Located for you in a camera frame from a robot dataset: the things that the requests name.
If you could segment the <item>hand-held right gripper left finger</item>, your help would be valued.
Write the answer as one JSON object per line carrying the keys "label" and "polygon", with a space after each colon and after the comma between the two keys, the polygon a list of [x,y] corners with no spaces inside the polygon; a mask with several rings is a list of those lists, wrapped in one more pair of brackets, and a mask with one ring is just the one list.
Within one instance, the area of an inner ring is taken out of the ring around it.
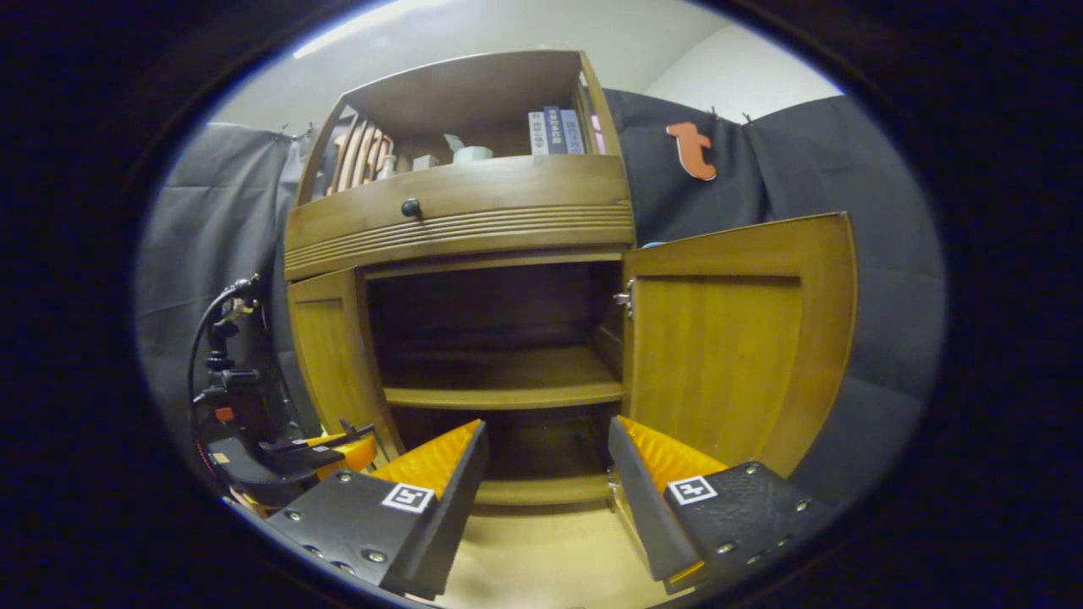
{"label": "hand-held right gripper left finger", "polygon": [[432,601],[448,586],[488,458],[487,424],[465,423],[375,471],[332,472],[268,527],[348,576]]}

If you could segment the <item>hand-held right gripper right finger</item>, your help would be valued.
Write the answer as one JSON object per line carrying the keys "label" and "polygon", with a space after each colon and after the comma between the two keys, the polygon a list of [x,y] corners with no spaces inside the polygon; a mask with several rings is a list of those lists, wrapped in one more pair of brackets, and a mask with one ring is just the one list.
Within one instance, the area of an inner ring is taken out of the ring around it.
{"label": "hand-held right gripper right finger", "polygon": [[834,508],[758,459],[725,465],[614,416],[608,454],[647,563],[670,594],[731,592],[819,535]]}

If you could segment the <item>wooden shoe cabinet door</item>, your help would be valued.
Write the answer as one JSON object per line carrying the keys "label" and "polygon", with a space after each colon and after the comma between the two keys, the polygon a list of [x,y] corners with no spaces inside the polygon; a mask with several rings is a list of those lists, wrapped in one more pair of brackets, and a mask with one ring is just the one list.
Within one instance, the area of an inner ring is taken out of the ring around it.
{"label": "wooden shoe cabinet door", "polygon": [[377,465],[404,451],[369,323],[366,277],[358,267],[295,282],[287,287],[293,346],[305,388],[322,429],[360,429],[371,425]]}
{"label": "wooden shoe cabinet door", "polygon": [[623,416],[736,465],[796,471],[854,344],[858,261],[844,212],[673,239],[624,255]]}

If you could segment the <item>wooden double-door shoe cabinet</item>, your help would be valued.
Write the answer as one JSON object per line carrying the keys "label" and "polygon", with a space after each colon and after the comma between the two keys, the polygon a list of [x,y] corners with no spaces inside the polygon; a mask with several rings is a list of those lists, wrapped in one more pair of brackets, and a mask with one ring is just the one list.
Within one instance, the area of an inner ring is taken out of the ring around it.
{"label": "wooden double-door shoe cabinet", "polygon": [[[529,112],[549,105],[577,112],[584,155],[618,156],[625,169],[606,94],[585,52],[481,54],[391,74],[342,93],[312,143],[290,212],[380,181],[375,176],[387,154],[396,155],[394,177],[414,173],[413,159],[426,154],[438,156],[439,167],[455,165],[444,134],[460,137],[465,146],[488,147],[492,159],[534,156]],[[613,294],[619,291],[623,257],[634,245],[353,265],[365,274],[379,370],[387,357],[404,352],[583,344],[622,381]],[[619,402],[525,411],[389,405],[403,453],[457,425],[487,424],[490,462],[477,493],[482,505],[575,505],[614,497],[606,428]]]}

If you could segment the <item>wooden cabinet inner shelf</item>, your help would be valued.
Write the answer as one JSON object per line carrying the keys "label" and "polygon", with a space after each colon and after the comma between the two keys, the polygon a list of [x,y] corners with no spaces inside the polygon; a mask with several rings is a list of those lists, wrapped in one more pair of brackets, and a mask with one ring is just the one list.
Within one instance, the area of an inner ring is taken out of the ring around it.
{"label": "wooden cabinet inner shelf", "polygon": [[387,401],[409,409],[525,411],[619,402],[623,384],[583,346],[404,352],[380,363]]}

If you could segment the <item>wooden cabinet drawer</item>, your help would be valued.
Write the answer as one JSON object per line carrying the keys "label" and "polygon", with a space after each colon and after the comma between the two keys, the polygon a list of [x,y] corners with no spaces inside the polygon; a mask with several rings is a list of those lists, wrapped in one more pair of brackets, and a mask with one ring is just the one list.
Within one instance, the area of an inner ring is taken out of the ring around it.
{"label": "wooden cabinet drawer", "polygon": [[[418,198],[422,218],[406,218]],[[531,248],[631,246],[618,156],[512,156],[384,178],[301,204],[288,216],[290,281],[353,265]]]}

